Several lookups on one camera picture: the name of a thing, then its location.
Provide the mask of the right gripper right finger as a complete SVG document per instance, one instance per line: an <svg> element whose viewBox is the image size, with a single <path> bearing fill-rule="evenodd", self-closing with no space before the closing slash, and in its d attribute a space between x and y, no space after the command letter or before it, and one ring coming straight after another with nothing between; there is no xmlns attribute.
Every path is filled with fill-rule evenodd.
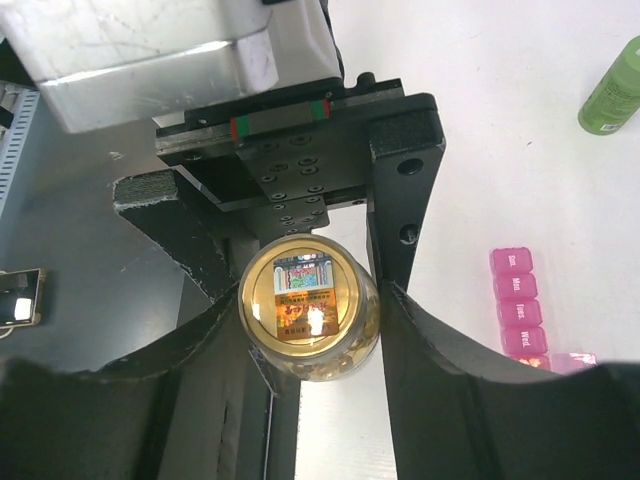
<svg viewBox="0 0 640 480"><path fill-rule="evenodd" d="M635 479L639 368L557 375L505 357L380 287L382 347L402 479Z"/></svg>

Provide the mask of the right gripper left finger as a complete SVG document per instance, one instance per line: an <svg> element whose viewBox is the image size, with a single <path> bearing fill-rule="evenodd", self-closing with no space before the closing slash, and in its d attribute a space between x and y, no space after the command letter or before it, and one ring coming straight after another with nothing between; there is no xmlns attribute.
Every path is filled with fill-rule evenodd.
<svg viewBox="0 0 640 480"><path fill-rule="evenodd" d="M269 394L231 289L97 371L1 362L5 479L261 479Z"/></svg>

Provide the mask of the pink weekly pill organizer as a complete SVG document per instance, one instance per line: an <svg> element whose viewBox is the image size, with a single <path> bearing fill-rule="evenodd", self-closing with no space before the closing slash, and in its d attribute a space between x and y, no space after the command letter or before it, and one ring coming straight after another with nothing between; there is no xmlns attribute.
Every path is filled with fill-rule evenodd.
<svg viewBox="0 0 640 480"><path fill-rule="evenodd" d="M568 375L597 365L592 353L549 348L534 258L529 248L497 248L489 254L503 353L526 366Z"/></svg>

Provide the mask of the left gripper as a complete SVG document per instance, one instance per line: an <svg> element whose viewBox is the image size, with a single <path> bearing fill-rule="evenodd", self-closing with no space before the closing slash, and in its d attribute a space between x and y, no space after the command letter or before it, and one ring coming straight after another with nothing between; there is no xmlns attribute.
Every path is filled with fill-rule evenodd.
<svg viewBox="0 0 640 480"><path fill-rule="evenodd" d="M433 95L403 95L401 80L365 72L352 87L333 77L190 110L156 131L157 156L178 172L117 180L113 208L215 303L237 286L220 210L282 233L320 224L329 203L354 201L370 149L369 262L378 284L405 290L445 135Z"/></svg>

